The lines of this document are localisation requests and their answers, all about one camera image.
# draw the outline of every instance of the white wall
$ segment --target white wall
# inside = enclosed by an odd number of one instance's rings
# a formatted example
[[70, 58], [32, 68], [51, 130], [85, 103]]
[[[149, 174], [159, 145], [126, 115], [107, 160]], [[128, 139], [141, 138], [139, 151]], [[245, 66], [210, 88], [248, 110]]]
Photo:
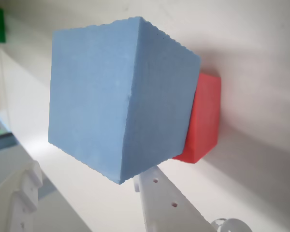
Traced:
[[195, 165], [169, 160], [163, 171], [207, 220], [238, 217], [254, 232], [290, 231], [290, 0], [0, 5], [7, 25], [7, 44], [0, 46], [7, 104], [0, 106], [13, 133], [91, 229], [144, 230], [139, 196], [130, 192], [131, 182], [114, 186], [47, 143], [51, 35], [141, 15], [201, 55], [203, 71], [222, 78], [218, 146]]

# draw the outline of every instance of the white plastic bracket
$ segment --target white plastic bracket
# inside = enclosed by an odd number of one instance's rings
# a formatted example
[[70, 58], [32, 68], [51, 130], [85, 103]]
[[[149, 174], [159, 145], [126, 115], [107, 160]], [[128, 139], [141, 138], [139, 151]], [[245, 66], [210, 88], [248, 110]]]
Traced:
[[157, 166], [136, 176], [134, 186], [147, 232], [216, 231]]
[[32, 232], [32, 213], [38, 207], [42, 172], [37, 161], [0, 184], [0, 232]]

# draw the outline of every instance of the foam block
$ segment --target foam block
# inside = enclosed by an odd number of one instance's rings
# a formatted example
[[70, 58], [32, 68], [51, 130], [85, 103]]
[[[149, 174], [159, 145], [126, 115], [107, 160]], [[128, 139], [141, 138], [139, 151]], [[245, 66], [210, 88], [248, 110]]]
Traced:
[[48, 140], [121, 184], [181, 154], [199, 69], [141, 17], [56, 31]]
[[183, 153], [174, 157], [196, 163], [218, 142], [221, 79], [201, 73]]

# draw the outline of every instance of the red foam cube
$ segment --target red foam cube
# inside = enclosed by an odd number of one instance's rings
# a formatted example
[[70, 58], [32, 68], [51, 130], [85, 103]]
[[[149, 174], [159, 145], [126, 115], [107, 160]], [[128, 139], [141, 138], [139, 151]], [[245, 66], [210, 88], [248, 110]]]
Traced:
[[183, 153], [174, 159], [196, 163], [218, 142], [221, 79], [201, 73]]

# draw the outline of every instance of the blue foam cube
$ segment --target blue foam cube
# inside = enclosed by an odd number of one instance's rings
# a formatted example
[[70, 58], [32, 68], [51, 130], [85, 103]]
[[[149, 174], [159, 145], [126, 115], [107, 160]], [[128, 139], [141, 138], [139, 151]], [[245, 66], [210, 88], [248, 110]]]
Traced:
[[199, 70], [141, 17], [55, 31], [48, 140], [121, 184], [181, 154]]

